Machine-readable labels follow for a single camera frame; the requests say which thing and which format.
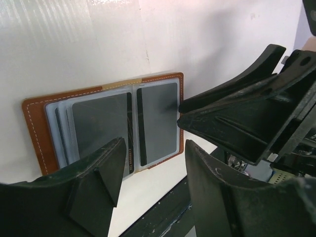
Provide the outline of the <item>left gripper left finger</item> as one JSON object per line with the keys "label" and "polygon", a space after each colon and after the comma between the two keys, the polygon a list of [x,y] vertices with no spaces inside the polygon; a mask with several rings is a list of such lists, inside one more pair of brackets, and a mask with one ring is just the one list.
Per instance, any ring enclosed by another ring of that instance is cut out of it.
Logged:
{"label": "left gripper left finger", "polygon": [[1,236],[106,237],[125,158],[125,140],[115,138],[55,173],[1,184]]}

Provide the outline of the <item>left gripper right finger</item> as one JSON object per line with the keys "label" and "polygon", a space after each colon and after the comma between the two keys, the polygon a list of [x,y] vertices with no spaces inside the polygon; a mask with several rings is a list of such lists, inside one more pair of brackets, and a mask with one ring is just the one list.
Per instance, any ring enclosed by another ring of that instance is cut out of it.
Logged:
{"label": "left gripper right finger", "polygon": [[185,161],[199,237],[313,237],[316,181],[270,184],[246,176],[192,140]]}

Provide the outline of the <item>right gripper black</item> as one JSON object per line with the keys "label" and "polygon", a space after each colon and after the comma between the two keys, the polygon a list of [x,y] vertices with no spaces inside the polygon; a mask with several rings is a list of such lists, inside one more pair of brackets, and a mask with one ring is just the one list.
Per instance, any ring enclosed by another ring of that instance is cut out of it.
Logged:
{"label": "right gripper black", "polygon": [[270,155],[271,183],[316,175],[316,54],[269,44],[245,71],[184,100],[178,126],[249,164]]}

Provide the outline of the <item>brown leather card holder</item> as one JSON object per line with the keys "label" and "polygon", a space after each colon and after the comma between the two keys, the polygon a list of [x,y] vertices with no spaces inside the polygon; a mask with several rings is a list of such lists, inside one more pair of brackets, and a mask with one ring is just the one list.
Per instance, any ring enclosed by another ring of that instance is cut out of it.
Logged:
{"label": "brown leather card holder", "polygon": [[53,142],[50,137],[49,125],[46,120],[44,106],[49,103],[99,93],[114,88],[127,85],[136,85],[155,81],[165,81],[167,79],[178,79],[180,83],[180,102],[183,101],[184,95],[184,74],[181,72],[168,73],[152,77],[128,79],[109,84],[103,84],[82,89],[75,89],[55,94],[49,94],[39,97],[25,99],[22,102],[22,111],[30,133],[30,137],[35,149],[42,175],[48,175],[60,169],[57,157],[54,152]]}

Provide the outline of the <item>dark credit card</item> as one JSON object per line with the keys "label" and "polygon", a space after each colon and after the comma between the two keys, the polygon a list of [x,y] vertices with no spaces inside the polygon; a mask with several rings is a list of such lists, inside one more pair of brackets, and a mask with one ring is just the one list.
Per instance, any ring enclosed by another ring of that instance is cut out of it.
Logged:
{"label": "dark credit card", "polygon": [[132,94],[89,99],[70,106],[77,158],[85,158],[112,139],[122,137],[133,149]]}

